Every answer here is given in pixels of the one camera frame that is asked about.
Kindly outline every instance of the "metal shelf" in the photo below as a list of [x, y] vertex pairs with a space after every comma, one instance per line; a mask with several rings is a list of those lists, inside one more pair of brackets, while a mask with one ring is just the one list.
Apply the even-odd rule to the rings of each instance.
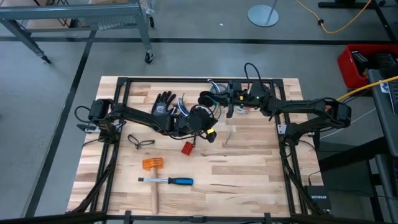
[[30, 37], [33, 32], [139, 29], [146, 50], [145, 62], [151, 63], [153, 53], [146, 21], [154, 27], [153, 18], [142, 11], [138, 0], [79, 5], [70, 5], [68, 0], [46, 0], [41, 5], [40, 1], [44, 0], [34, 0], [36, 6], [0, 7], [0, 23], [46, 62], [50, 63], [49, 59]]

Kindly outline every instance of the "gray floor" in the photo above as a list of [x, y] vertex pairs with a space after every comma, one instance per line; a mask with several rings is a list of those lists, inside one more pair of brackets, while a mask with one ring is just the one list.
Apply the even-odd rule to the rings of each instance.
[[[232, 39], [313, 39], [388, 40], [374, 11], [365, 11], [357, 22], [338, 35], [326, 35], [316, 19], [295, 1], [279, 1], [280, 21], [274, 27], [260, 28], [247, 20], [247, 10], [271, 0], [162, 0], [155, 10], [156, 30], [151, 37], [232, 38]], [[316, 1], [302, 1], [322, 15], [328, 29], [335, 30], [358, 11], [318, 9]], [[383, 8], [397, 31], [397, 8]], [[0, 36], [10, 36], [0, 27]], [[84, 36], [87, 32], [39, 33], [34, 36]], [[98, 37], [135, 37], [133, 30], [107, 30]], [[19, 42], [0, 42], [0, 219], [21, 216], [44, 153], [82, 55], [84, 43], [39, 43], [53, 61], [43, 64]], [[346, 88], [336, 58], [344, 46], [252, 45], [252, 44], [153, 44], [155, 59], [143, 62], [142, 44], [95, 43], [90, 53], [73, 107], [89, 106], [103, 75], [219, 76], [241, 77], [243, 65], [257, 65], [263, 77], [297, 77], [306, 99], [339, 97]], [[374, 108], [370, 98], [350, 103], [353, 118]], [[37, 215], [65, 211], [84, 134], [70, 114], [58, 148]], [[328, 142], [358, 145], [381, 136], [377, 113], [373, 112], [344, 131], [327, 137]], [[323, 175], [334, 189], [368, 192], [361, 164]], [[339, 217], [372, 220], [369, 199], [331, 192], [333, 213]]]

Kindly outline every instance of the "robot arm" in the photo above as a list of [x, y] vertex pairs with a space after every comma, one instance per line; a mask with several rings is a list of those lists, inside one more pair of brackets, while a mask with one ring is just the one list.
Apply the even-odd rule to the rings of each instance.
[[233, 107], [250, 107], [259, 109], [270, 120], [281, 113], [310, 113], [318, 117], [297, 124], [281, 125], [279, 134], [284, 135], [284, 141], [297, 145], [305, 133], [319, 131], [323, 128], [347, 128], [351, 123], [351, 108], [333, 98], [320, 98], [317, 100], [282, 101], [277, 99], [261, 82], [254, 82], [250, 90], [242, 90], [241, 83], [229, 81], [228, 87], [221, 93], [203, 91], [198, 102], [212, 106], [213, 101], [228, 107], [227, 118], [233, 115]]
[[99, 127], [99, 140], [104, 142], [118, 140], [118, 129], [112, 123], [117, 119], [125, 119], [148, 126], [154, 131], [174, 139], [197, 135], [213, 142], [216, 137], [216, 132], [212, 130], [212, 127], [217, 120], [201, 106], [194, 106], [188, 116], [173, 113], [156, 116], [120, 103], [115, 104], [110, 99], [100, 99], [93, 102], [88, 119]]

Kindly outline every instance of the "round metal base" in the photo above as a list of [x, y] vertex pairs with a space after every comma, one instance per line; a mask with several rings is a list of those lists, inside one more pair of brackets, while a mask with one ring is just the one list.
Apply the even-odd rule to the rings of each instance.
[[272, 10], [271, 7], [265, 6], [265, 5], [253, 6], [248, 11], [248, 18], [249, 18], [250, 22], [252, 22], [253, 24], [255, 24], [257, 26], [261, 26], [261, 27], [273, 26], [278, 22], [279, 14], [274, 9], [271, 17], [269, 18], [269, 21], [267, 22], [267, 19], [269, 17], [269, 13], [271, 12], [271, 10]]

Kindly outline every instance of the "wooden handle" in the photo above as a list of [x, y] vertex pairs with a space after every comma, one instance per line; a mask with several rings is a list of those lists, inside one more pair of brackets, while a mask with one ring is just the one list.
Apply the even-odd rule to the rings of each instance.
[[[157, 178], [156, 168], [150, 168], [150, 177]], [[159, 212], [159, 199], [157, 197], [157, 182], [150, 183], [150, 195], [152, 200], [152, 214], [157, 215]]]

